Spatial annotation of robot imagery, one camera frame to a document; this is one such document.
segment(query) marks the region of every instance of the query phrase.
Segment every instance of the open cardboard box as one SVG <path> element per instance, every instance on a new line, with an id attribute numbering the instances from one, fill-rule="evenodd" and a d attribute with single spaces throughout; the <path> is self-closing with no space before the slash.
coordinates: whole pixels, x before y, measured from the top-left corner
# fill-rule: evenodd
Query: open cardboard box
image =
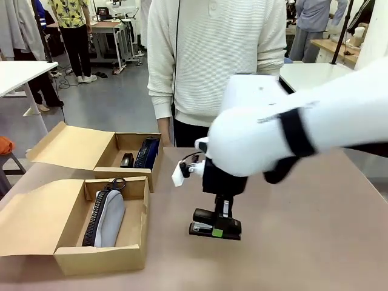
<path id="1" fill-rule="evenodd" d="M 65 275 L 143 269 L 147 177 L 125 178 L 125 214 L 114 247 L 83 247 L 96 192 L 112 179 L 59 180 L 16 195 L 0 212 L 0 256 L 54 255 Z"/>
<path id="2" fill-rule="evenodd" d="M 83 129 L 60 122 L 27 153 L 31 162 L 45 162 L 74 169 L 92 170 L 96 179 L 146 176 L 154 191 L 163 156 L 162 143 L 152 170 L 120 168 L 125 153 L 136 160 L 143 141 L 161 139 L 159 133 L 115 133 Z"/>

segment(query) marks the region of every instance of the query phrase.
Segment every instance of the box flap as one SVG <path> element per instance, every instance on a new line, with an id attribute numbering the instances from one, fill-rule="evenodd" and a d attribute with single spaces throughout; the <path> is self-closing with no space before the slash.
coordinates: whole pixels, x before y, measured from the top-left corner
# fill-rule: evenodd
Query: box flap
<path id="1" fill-rule="evenodd" d="M 114 135 L 114 132 L 83 129 L 60 122 L 26 154 L 27 159 L 31 162 L 93 170 Z"/>
<path id="2" fill-rule="evenodd" d="M 16 195 L 0 212 L 0 256 L 52 255 L 84 180 L 59 180 Z"/>

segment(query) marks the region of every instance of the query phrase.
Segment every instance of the chair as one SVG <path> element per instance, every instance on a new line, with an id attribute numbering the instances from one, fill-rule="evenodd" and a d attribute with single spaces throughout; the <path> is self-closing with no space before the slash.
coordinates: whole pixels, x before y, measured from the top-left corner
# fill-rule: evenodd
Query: chair
<path id="1" fill-rule="evenodd" d="M 13 159 L 18 165 L 19 170 L 3 170 L 4 164 L 9 160 Z M 12 186 L 7 179 L 7 175 L 23 175 L 25 174 L 25 168 L 14 156 L 13 153 L 6 155 L 0 155 L 0 199 L 11 190 Z"/>

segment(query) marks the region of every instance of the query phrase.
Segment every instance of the knit sweater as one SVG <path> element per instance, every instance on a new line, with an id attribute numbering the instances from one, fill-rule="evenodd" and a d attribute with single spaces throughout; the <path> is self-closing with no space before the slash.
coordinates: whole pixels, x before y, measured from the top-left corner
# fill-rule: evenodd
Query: knit sweater
<path id="1" fill-rule="evenodd" d="M 209 126 L 230 76 L 278 74 L 286 47 L 284 0 L 153 0 L 148 21 L 149 95 L 170 117 L 174 63 L 176 119 Z"/>

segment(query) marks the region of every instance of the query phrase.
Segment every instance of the black zipper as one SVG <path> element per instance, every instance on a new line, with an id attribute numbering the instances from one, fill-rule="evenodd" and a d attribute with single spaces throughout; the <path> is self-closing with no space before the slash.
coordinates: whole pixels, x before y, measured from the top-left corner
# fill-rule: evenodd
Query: black zipper
<path id="1" fill-rule="evenodd" d="M 90 217 L 89 225 L 87 226 L 84 240 L 82 242 L 83 247 L 94 247 L 95 245 L 98 223 L 101 218 L 102 211 L 104 210 L 105 201 L 110 191 L 111 190 L 100 191 L 96 197 L 92 217 Z"/>
<path id="2" fill-rule="evenodd" d="M 133 166 L 134 168 L 144 168 L 146 166 L 148 153 L 150 152 L 151 143 L 153 142 L 153 140 L 154 139 L 147 138 L 144 141 L 138 153 L 138 157 L 136 158 L 135 165 Z"/>

